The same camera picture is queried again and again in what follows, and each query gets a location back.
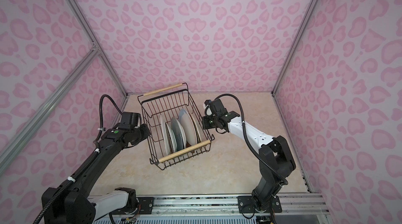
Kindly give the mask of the white star cartoon plate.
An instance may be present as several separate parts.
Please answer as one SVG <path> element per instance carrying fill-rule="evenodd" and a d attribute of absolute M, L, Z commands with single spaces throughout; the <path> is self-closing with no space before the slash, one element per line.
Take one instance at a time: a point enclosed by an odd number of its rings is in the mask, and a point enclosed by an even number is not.
<path fill-rule="evenodd" d="M 193 119 L 194 119 L 195 129 L 196 129 L 196 133 L 197 133 L 198 143 L 201 143 L 204 141 L 203 130 L 202 130 L 199 122 L 197 121 L 197 119 L 195 117 L 193 117 Z"/>

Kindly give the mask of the aluminium frame strut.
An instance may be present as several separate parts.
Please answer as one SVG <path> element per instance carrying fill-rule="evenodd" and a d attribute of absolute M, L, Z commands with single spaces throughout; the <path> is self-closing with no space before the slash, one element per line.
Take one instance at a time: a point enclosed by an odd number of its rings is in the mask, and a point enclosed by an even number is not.
<path fill-rule="evenodd" d="M 12 162 L 22 152 L 28 141 L 48 119 L 56 106 L 61 103 L 72 86 L 79 80 L 82 74 L 88 69 L 98 56 L 98 47 L 92 48 L 85 58 L 77 64 L 73 71 L 61 82 L 55 91 L 39 107 L 21 131 L 14 135 L 11 142 L 1 152 L 1 174 L 4 174 Z"/>

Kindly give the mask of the grey-blue plate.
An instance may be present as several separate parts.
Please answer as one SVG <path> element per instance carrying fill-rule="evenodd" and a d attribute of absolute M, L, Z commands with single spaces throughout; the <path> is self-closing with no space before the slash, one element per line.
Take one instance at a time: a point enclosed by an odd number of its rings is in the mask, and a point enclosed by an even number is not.
<path fill-rule="evenodd" d="M 175 134 L 178 151 L 184 150 L 187 145 L 186 136 L 182 125 L 176 118 L 171 119 L 171 128 Z"/>

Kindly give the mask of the white grid pattern plate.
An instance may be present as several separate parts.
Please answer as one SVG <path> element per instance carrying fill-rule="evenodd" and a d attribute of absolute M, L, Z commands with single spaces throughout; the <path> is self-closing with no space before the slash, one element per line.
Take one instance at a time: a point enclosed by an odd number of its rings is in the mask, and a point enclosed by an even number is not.
<path fill-rule="evenodd" d="M 171 154 L 171 146 L 170 146 L 168 131 L 166 128 L 166 121 L 163 116 L 160 116 L 159 119 L 160 119 L 160 123 L 161 123 L 160 127 L 161 127 L 163 142 L 164 142 L 164 146 L 165 146 L 165 153 L 166 153 L 166 156 L 168 156 Z"/>

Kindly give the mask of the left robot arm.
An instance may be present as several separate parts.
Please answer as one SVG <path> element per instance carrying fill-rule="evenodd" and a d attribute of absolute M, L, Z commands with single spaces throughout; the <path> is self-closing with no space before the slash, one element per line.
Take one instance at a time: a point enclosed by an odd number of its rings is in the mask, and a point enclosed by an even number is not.
<path fill-rule="evenodd" d="M 49 187 L 42 195 L 43 209 L 34 223 L 92 224 L 115 210 L 139 212 L 134 189 L 119 187 L 104 196 L 90 192 L 111 161 L 122 151 L 138 145 L 150 136 L 139 113 L 122 113 L 121 121 L 106 130 L 95 150 L 59 187 Z"/>

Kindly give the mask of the white plate orange sunburst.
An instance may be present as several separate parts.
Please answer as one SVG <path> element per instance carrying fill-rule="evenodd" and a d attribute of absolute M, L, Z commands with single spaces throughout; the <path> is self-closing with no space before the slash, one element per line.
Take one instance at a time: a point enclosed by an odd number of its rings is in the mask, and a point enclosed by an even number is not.
<path fill-rule="evenodd" d="M 171 153 L 175 153 L 178 150 L 175 134 L 168 123 L 166 124 L 166 127 L 170 138 Z"/>

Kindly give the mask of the pastel abstract pattern plate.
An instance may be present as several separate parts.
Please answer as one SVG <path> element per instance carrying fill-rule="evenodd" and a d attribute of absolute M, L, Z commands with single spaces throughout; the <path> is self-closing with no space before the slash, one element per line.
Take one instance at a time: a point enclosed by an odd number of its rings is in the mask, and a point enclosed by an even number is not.
<path fill-rule="evenodd" d="M 198 144 L 197 133 L 195 130 L 195 126 L 193 124 L 193 120 L 190 114 L 185 109 L 181 109 L 179 112 L 179 122 L 184 130 L 186 136 L 186 142 L 189 145 Z"/>

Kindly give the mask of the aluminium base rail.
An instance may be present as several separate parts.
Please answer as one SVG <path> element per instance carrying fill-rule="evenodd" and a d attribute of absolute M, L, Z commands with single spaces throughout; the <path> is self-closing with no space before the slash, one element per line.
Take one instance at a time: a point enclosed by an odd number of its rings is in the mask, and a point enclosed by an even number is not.
<path fill-rule="evenodd" d="M 123 209 L 121 193 L 92 196 L 96 214 L 76 224 L 331 224 L 321 194 L 279 193 L 273 210 L 255 210 L 247 194 L 139 195 L 136 210 Z"/>

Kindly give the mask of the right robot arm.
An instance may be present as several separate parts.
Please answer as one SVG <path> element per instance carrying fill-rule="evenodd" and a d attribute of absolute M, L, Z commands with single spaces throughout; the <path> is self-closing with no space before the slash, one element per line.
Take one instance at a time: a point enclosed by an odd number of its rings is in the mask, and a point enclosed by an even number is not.
<path fill-rule="evenodd" d="M 220 100 L 228 96 L 235 99 L 240 113 L 229 112 Z M 248 202 L 241 211 L 255 210 L 274 214 L 282 212 L 278 197 L 279 191 L 289 184 L 287 178 L 296 169 L 296 163 L 289 144 L 283 136 L 273 137 L 258 130 L 245 120 L 245 113 L 240 100 L 231 94 L 223 94 L 214 100 L 204 102 L 205 116 L 203 128 L 221 129 L 245 141 L 252 154 L 259 160 L 261 179 L 251 193 Z"/>

